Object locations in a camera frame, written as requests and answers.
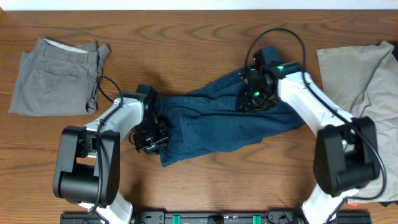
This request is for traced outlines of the dark blue shorts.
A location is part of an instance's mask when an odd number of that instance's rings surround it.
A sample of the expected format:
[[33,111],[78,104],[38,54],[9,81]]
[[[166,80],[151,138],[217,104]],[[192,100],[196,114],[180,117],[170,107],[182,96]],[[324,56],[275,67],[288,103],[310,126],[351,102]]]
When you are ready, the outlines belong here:
[[301,127],[303,119],[280,101],[265,111],[237,111],[245,83],[235,70],[183,96],[159,97],[155,111],[166,123],[169,143],[160,148],[162,166],[214,152],[233,152],[263,138]]

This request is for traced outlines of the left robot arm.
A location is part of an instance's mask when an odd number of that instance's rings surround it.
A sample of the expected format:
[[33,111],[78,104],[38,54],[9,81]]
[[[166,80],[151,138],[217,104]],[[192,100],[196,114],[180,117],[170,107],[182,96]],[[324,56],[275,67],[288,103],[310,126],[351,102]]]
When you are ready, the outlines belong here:
[[150,85],[123,92],[99,118],[67,126],[60,139],[53,178],[56,197],[87,209],[63,214],[60,223],[139,223],[133,205],[119,193],[121,142],[137,152],[157,154],[169,133],[155,112],[157,93]]

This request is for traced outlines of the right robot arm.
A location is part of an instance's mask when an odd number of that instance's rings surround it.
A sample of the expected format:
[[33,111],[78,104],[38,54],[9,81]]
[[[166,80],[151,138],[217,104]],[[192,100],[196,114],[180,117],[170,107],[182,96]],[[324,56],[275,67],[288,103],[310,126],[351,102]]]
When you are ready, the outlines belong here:
[[280,222],[333,223],[338,209],[361,188],[385,174],[371,118],[356,118],[336,105],[297,62],[284,63],[273,46],[258,50],[244,66],[246,88],[237,109],[265,111],[280,101],[290,105],[316,137],[316,186],[300,210],[280,214]]

